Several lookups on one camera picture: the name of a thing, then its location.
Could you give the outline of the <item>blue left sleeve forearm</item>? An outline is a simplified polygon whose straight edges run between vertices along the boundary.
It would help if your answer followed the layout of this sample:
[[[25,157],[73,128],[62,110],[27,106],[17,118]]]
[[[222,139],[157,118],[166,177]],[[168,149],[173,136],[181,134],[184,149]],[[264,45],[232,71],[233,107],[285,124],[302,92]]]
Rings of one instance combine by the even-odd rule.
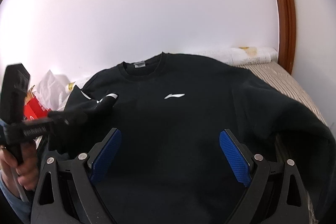
[[[24,202],[19,197],[14,196],[8,188],[1,177],[1,191],[7,199],[9,205],[16,213],[18,218],[25,224],[30,224],[32,203]]]

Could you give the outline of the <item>person's left hand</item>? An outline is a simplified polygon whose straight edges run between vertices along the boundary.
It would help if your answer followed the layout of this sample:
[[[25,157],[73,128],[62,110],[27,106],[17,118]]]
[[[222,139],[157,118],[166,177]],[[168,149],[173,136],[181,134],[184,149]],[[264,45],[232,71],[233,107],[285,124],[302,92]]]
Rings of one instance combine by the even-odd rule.
[[[17,161],[7,149],[1,147],[2,180],[7,189],[16,197],[19,191],[16,184],[26,190],[35,190],[39,180],[38,158],[34,141],[21,144],[23,163]]]

